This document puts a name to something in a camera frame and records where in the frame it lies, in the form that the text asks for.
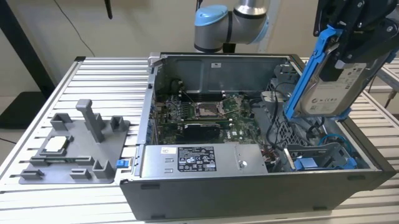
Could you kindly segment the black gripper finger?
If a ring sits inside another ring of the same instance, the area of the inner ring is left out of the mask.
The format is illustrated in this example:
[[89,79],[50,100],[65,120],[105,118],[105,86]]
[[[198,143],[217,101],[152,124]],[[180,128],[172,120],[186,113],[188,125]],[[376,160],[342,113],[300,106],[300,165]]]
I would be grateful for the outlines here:
[[322,68],[321,68],[321,71],[318,74],[318,78],[322,81],[336,81],[337,80],[342,69],[337,69],[334,67],[336,62],[337,61],[334,59],[328,59],[325,64],[322,65]]

